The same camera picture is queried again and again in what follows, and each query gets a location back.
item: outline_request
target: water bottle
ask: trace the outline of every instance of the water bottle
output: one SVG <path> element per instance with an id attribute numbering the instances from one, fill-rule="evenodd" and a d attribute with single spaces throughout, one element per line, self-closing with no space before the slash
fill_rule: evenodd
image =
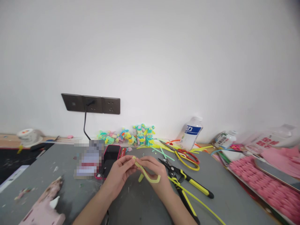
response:
<path id="1" fill-rule="evenodd" d="M 236 142 L 237 138 L 236 131 L 222 132 L 213 141 L 212 145 L 218 149 L 228 149 L 233 143 Z"/>
<path id="2" fill-rule="evenodd" d="M 193 117 L 189 122 L 187 122 L 187 126 L 185 132 L 180 140 L 180 147 L 186 151 L 190 151 L 195 143 L 198 134 L 203 129 L 201 121 L 202 117 Z"/>
<path id="3" fill-rule="evenodd" d="M 292 136 L 292 130 L 296 127 L 284 124 L 281 127 L 272 127 L 264 132 L 256 133 L 245 148 L 252 153 L 260 154 L 268 148 L 279 145 L 282 141 Z"/>

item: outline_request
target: power outlet panel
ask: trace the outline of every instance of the power outlet panel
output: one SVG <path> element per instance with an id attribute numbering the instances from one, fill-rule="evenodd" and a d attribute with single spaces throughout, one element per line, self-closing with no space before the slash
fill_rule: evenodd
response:
<path id="1" fill-rule="evenodd" d="M 84 112 L 82 95 L 62 93 L 62 99 L 68 111 Z"/>
<path id="2" fill-rule="evenodd" d="M 85 112 L 85 107 L 92 101 L 94 104 L 87 108 L 88 113 L 120 114 L 119 98 L 97 97 L 62 93 L 62 99 L 68 111 Z"/>
<path id="3" fill-rule="evenodd" d="M 103 113 L 120 114 L 120 102 L 119 98 L 102 97 Z"/>
<path id="4" fill-rule="evenodd" d="M 86 106 L 88 103 L 95 101 L 94 104 L 87 107 L 88 113 L 103 113 L 102 110 L 102 98 L 97 96 L 89 96 L 89 95 L 83 95 L 82 101 L 84 106 Z"/>

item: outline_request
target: person's left hand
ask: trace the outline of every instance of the person's left hand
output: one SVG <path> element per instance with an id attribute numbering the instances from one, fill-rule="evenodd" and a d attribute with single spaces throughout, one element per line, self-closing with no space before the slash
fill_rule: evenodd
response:
<path id="1" fill-rule="evenodd" d="M 137 171 L 135 159 L 131 155 L 123 156 L 112 165 L 112 168 L 101 189 L 105 189 L 111 200 L 115 200 L 123 188 L 127 178 Z"/>

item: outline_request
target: tape roll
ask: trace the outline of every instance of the tape roll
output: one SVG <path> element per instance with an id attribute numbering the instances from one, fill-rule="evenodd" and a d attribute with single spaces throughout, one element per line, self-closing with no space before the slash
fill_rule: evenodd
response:
<path id="1" fill-rule="evenodd" d="M 36 145 L 43 140 L 38 131 L 32 128 L 19 131 L 17 136 L 21 140 L 21 145 L 23 145 L 25 148 Z"/>

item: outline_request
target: hand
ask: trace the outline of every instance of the hand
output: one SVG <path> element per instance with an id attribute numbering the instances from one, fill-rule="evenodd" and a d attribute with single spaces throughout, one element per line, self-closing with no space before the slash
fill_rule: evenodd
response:
<path id="1" fill-rule="evenodd" d="M 123 188 L 127 178 L 137 171 L 135 160 L 131 155 L 123 156 L 112 165 L 112 168 L 100 190 L 109 193 L 111 200 L 115 200 Z"/>
<path id="2" fill-rule="evenodd" d="M 171 187 L 171 184 L 168 179 L 168 175 L 166 172 L 166 168 L 163 164 L 161 164 L 159 161 L 157 161 L 152 156 L 145 156 L 140 159 L 136 159 L 136 161 L 143 167 L 147 167 L 153 172 L 155 172 L 155 175 L 149 174 L 147 171 L 146 173 L 151 179 L 157 179 L 157 176 L 160 175 L 160 181 L 159 183 L 150 183 L 153 187 L 154 191 L 158 195 L 158 197 L 163 201 L 166 199 L 170 194 L 173 194 L 174 191 Z"/>

